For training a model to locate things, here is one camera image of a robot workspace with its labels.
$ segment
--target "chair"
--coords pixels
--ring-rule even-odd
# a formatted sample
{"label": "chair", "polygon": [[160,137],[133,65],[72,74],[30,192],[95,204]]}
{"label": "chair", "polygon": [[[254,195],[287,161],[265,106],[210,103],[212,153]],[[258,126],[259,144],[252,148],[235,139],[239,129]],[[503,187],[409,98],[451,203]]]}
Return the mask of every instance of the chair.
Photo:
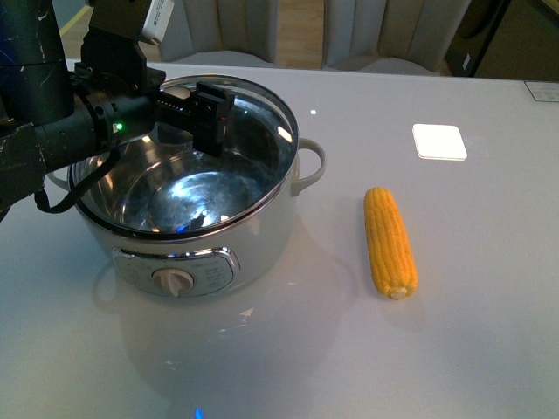
{"label": "chair", "polygon": [[278,0],[175,0],[161,60],[273,67]]}
{"label": "chair", "polygon": [[438,75],[470,0],[326,0],[322,68]]}

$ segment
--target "stainless steel pot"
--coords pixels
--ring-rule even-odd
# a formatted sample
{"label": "stainless steel pot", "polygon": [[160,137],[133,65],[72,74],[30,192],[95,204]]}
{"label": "stainless steel pot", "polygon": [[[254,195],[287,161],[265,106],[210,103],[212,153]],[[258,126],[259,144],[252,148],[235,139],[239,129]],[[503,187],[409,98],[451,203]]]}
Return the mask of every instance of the stainless steel pot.
{"label": "stainless steel pot", "polygon": [[[78,203],[122,277],[145,292],[194,297],[233,290],[262,275],[291,236],[294,198],[326,167],[322,148],[299,138],[291,110],[262,86],[194,76],[163,88],[193,89],[198,81],[235,94],[222,155],[199,153],[185,132],[160,125],[122,146],[121,160]],[[182,136],[178,142],[186,145],[157,142],[162,135]],[[321,160],[319,169],[302,179],[301,148]],[[73,165],[70,185],[105,157]]]}

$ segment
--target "corn on the cob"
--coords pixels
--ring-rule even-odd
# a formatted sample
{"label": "corn on the cob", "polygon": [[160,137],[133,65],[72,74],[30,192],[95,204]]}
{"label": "corn on the cob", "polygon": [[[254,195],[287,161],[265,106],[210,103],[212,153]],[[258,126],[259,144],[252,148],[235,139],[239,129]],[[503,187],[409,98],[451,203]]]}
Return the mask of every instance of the corn on the cob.
{"label": "corn on the cob", "polygon": [[375,287],[389,299],[409,297],[418,287],[418,273],[396,201],[388,189],[373,188],[365,194],[364,207]]}

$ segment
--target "white pot handle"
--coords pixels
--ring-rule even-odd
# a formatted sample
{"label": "white pot handle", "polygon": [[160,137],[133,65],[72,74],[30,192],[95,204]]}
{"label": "white pot handle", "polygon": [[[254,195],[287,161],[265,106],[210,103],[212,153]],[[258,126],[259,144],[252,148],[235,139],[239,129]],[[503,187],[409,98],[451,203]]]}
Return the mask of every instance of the white pot handle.
{"label": "white pot handle", "polygon": [[54,183],[59,188],[65,190],[66,192],[70,191],[70,187],[68,186],[68,181],[66,179],[60,179],[56,177],[56,175],[53,172],[47,173],[46,176],[51,180],[52,183]]}
{"label": "white pot handle", "polygon": [[291,196],[297,196],[303,189],[317,182],[322,175],[324,175],[324,171],[326,170],[326,154],[324,153],[324,149],[317,142],[309,140],[308,138],[299,138],[299,150],[301,149],[314,151],[321,159],[321,166],[312,175],[303,177],[302,179],[299,179],[299,175],[297,175],[297,179],[291,182]]}

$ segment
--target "pot lid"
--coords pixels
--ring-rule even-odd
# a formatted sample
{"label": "pot lid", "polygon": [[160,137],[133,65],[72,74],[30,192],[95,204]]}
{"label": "pot lid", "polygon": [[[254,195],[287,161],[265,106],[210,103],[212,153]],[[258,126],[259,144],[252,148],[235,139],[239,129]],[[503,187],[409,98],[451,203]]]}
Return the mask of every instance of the pot lid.
{"label": "pot lid", "polygon": [[[197,151],[191,134],[157,123],[149,135],[120,146],[120,160],[79,202],[86,216],[125,235],[196,236],[234,223],[275,196],[298,147],[290,109],[264,87],[227,76],[172,79],[162,88],[194,90],[198,82],[235,96],[221,155]],[[71,185],[106,158],[74,164]]]}

